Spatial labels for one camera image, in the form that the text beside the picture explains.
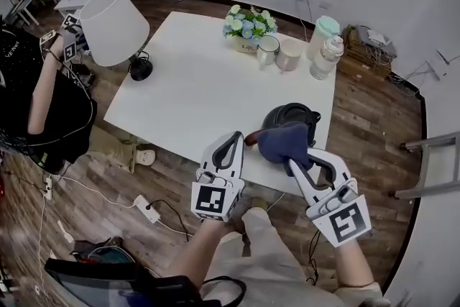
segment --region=power strip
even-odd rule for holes
[[[136,197],[134,200],[134,205],[136,205],[136,207],[144,214],[147,219],[149,219],[152,224],[155,224],[158,220],[160,220],[160,214],[153,208],[153,206],[150,206],[150,208],[147,210],[149,201],[147,201],[143,195],[138,195]]]
[[[52,179],[46,178],[46,194],[45,198],[49,201],[52,200]]]

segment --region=water bottle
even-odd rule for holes
[[[341,37],[334,36],[327,39],[311,62],[311,75],[318,80],[323,80],[336,67],[343,54],[344,41]]]

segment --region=hand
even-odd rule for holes
[[[51,45],[50,50],[58,57],[63,54],[64,51],[64,37],[58,35],[54,43]]]

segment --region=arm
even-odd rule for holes
[[[63,53],[63,37],[59,36],[50,50],[59,58]],[[42,72],[32,94],[27,133],[40,134],[45,128],[46,117],[50,110],[52,93],[55,88],[59,62],[49,52],[43,62]]]
[[[187,276],[198,289],[201,288],[214,252],[225,233],[224,222],[205,220],[185,249],[171,262],[166,275]]]
[[[364,287],[374,282],[366,257],[355,239],[336,248],[336,269],[340,287]]]

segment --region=white cup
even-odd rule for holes
[[[257,46],[257,60],[259,61],[260,70],[275,61],[279,50],[280,42],[276,37],[265,35],[260,38]]]
[[[297,68],[302,51],[303,46],[298,41],[287,39],[281,42],[280,53],[276,58],[276,65],[280,68],[281,73]]]

